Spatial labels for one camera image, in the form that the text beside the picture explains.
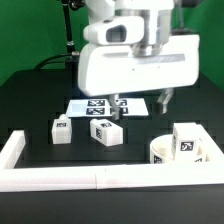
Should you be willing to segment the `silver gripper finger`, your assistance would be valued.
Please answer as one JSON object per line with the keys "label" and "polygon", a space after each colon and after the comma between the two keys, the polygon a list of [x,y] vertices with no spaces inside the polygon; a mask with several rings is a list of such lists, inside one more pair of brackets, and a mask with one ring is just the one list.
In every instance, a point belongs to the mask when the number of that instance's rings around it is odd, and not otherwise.
{"label": "silver gripper finger", "polygon": [[112,117],[114,120],[119,120],[120,119],[120,108],[117,105],[117,100],[119,99],[118,94],[112,94],[109,96],[109,102],[112,108]]}
{"label": "silver gripper finger", "polygon": [[155,112],[158,114],[165,114],[168,110],[168,103],[174,94],[173,88],[163,89],[155,103]]}

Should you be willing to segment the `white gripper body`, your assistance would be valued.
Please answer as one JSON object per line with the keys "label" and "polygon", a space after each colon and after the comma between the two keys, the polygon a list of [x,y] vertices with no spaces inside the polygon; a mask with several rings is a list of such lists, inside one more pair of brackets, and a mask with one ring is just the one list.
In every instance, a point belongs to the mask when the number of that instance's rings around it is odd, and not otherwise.
{"label": "white gripper body", "polygon": [[87,44],[80,53],[78,87],[87,96],[193,85],[199,76],[199,36],[171,36],[157,56],[134,57],[129,46]]}

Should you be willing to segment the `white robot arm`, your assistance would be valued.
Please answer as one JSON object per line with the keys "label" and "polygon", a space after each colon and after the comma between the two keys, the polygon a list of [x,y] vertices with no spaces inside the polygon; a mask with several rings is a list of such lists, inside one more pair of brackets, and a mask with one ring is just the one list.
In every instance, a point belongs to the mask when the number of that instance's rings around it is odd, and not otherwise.
{"label": "white robot arm", "polygon": [[183,21],[172,29],[172,11],[203,1],[87,0],[79,89],[90,97],[107,96],[116,120],[122,116],[120,94],[159,90],[157,108],[165,113],[173,90],[193,85],[199,76],[200,37]]}

